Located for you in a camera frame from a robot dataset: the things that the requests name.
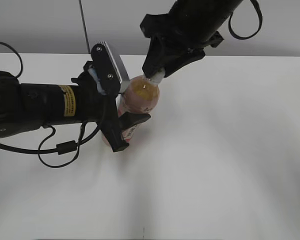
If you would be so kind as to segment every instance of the plastic bottle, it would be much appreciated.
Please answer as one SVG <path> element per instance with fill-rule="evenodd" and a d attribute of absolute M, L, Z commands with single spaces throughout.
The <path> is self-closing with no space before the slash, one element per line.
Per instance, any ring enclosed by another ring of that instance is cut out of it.
<path fill-rule="evenodd" d="M 118 107 L 119 117 L 127 111 L 134 114 L 151 112 L 158 103 L 160 96 L 158 84 L 165 77 L 165 74 L 165 70 L 161 69 L 152 78 L 146 78 L 144 75 L 133 78 L 129 87 L 121 95 Z M 139 127 L 140 124 L 123 131 L 124 140 L 129 142 Z M 109 144 L 104 136 L 103 140 L 107 145 Z"/>

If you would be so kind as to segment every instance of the white bottle cap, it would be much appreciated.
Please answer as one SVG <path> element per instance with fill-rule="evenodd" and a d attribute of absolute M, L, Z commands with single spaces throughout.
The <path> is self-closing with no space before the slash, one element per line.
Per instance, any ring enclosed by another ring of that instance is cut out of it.
<path fill-rule="evenodd" d="M 159 83 L 161 83 L 162 79 L 164 79 L 165 75 L 166 75 L 166 70 L 164 68 L 161 68 L 149 80 L 155 84 L 159 84 Z"/>

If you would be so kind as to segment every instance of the gray wall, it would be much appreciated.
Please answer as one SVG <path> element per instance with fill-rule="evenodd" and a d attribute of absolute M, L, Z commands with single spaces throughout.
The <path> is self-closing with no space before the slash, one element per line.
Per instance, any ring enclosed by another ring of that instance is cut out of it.
<path fill-rule="evenodd" d="M 175 0 L 82 0 L 90 44 L 108 40 L 121 54 L 147 53 L 139 24 L 145 14 L 163 14 Z M 262 31 L 236 40 L 224 24 L 225 41 L 208 55 L 300 56 L 300 0 L 259 0 Z M 258 19 L 249 0 L 235 11 L 235 31 L 249 35 Z M 0 0 L 0 41 L 22 53 L 87 53 L 78 0 Z"/>

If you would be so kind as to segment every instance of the black cable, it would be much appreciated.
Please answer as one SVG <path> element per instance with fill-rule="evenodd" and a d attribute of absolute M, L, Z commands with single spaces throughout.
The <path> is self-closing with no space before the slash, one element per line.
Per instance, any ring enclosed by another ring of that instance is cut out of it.
<path fill-rule="evenodd" d="M 88 53 L 91 54 L 90 45 L 89 45 L 89 39 L 88 39 L 88 33 L 87 33 L 87 27 L 86 27 L 86 21 L 85 21 L 85 15 L 84 15 L 84 10 L 82 8 L 82 2 L 81 2 L 81 0 L 79 0 L 79 6 L 80 6 L 80 13 L 81 13 L 82 24 L 83 24 L 83 31 L 84 31 L 85 43 L 86 43 L 86 47 L 88 49 Z"/>
<path fill-rule="evenodd" d="M 11 50 L 11 51 L 19 58 L 21 68 L 20 68 L 20 72 L 15 76 L 16 78 L 19 78 L 19 77 L 21 76 L 22 72 L 24 71 L 24 63 L 22 62 L 21 56 L 19 55 L 19 53 L 17 52 L 17 50 L 15 50 L 15 49 L 14 49 L 12 46 L 10 46 L 9 44 L 0 41 L 0 45 L 3 45 L 3 46 L 5 46 L 5 47 L 7 47 L 8 49 L 10 49 L 10 50 Z"/>
<path fill-rule="evenodd" d="M 80 134 L 79 134 L 79 138 L 78 138 L 78 143 L 77 143 L 76 153 L 75 153 L 75 155 L 74 155 L 74 157 L 73 157 L 73 159 L 72 159 L 71 161 L 68 161 L 68 162 L 66 162 L 66 163 L 64 163 L 64 164 L 61 164 L 61 165 L 50 165 L 50 164 L 46 163 L 45 161 L 43 161 L 43 159 L 41 158 L 40 154 L 38 153 L 38 158 L 39 158 L 40 162 L 41 162 L 43 165 L 45 165 L 45 166 L 47 166 L 47 167 L 49 167 L 49 168 L 52 168 L 52 169 L 59 169 L 59 168 L 64 168 L 64 167 L 68 166 L 69 164 L 73 163 L 75 160 L 77 160 L 78 157 L 79 157 L 79 154 L 80 154 L 80 146 L 82 145 L 82 139 L 84 138 L 84 135 L 85 135 L 87 123 L 88 123 L 87 121 L 83 122 L 82 125 L 81 125 L 81 127 L 80 127 Z M 40 143 L 40 145 L 39 145 L 39 147 L 38 147 L 38 152 L 40 152 L 42 145 L 43 145 L 48 139 L 52 138 L 52 137 L 56 134 L 56 129 L 55 129 L 53 126 L 48 126 L 48 128 L 51 128 L 51 129 L 52 129 L 52 133 L 51 133 L 49 136 L 47 136 L 47 137 Z"/>
<path fill-rule="evenodd" d="M 231 24 L 232 17 L 233 17 L 233 15 L 234 15 L 234 13 L 232 13 L 231 16 L 230 16 L 230 19 L 229 19 L 229 23 L 228 23 L 229 31 L 230 31 L 230 34 L 231 34 L 234 38 L 239 39 L 239 40 L 247 40 L 247 39 L 251 39 L 251 38 L 253 38 L 255 35 L 257 35 L 257 34 L 260 32 L 260 30 L 261 30 L 261 28 L 262 28 L 263 21 L 264 21 L 264 18 L 263 18 L 263 15 L 262 15 L 262 11 L 261 11 L 261 9 L 260 9 L 260 5 L 259 5 L 258 1 L 257 1 L 257 0 L 250 0 L 250 1 L 251 1 L 252 5 L 253 5 L 254 9 L 256 10 L 257 15 L 258 15 L 258 18 L 259 18 L 259 28 L 258 28 L 258 30 L 257 30 L 254 34 L 252 34 L 252 35 L 250 35 L 250 36 L 239 36 L 239 35 L 237 35 L 237 34 L 234 32 L 234 30 L 233 30 L 233 28 L 232 28 L 232 24 Z"/>

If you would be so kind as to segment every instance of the warning sticker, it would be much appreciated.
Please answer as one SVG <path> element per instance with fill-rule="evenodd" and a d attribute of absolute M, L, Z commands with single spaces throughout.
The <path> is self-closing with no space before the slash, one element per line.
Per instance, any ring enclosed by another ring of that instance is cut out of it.
<path fill-rule="evenodd" d="M 76 96 L 68 85 L 59 85 L 64 92 L 64 116 L 74 117 L 76 115 Z"/>

